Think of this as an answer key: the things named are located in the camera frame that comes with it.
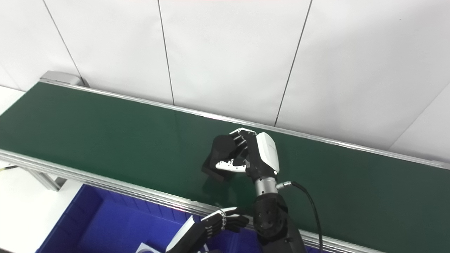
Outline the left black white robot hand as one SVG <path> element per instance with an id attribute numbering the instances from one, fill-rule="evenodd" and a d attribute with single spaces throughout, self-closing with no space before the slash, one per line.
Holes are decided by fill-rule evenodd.
<path id="1" fill-rule="evenodd" d="M 228 230 L 238 233 L 250 219 L 238 207 L 222 208 L 195 221 L 191 216 L 178 230 L 165 250 L 166 253 L 197 253 L 207 240 Z"/>

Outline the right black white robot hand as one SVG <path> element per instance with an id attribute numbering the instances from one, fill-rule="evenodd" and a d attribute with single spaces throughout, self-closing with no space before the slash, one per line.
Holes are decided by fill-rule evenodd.
<path id="1" fill-rule="evenodd" d="M 238 128 L 214 139 L 210 166 L 222 171 L 246 173 L 253 181 L 266 177 L 277 179 L 280 171 L 272 137 L 246 128 Z"/>

